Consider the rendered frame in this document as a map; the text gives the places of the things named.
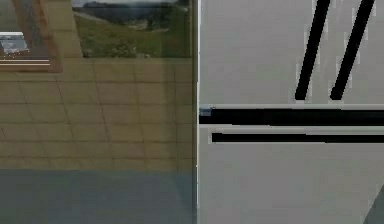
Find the grey fridge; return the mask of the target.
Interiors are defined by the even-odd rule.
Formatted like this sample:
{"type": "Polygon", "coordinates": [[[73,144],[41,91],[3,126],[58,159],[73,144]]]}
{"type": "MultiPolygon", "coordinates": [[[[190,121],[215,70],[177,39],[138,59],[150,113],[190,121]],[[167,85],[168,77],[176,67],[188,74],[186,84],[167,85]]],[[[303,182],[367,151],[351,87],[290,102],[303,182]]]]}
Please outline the grey fridge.
{"type": "Polygon", "coordinates": [[[200,0],[198,224],[384,224],[384,143],[213,142],[213,133],[384,135],[384,0],[330,99],[361,0],[331,0],[306,98],[316,0],[200,0]]]}

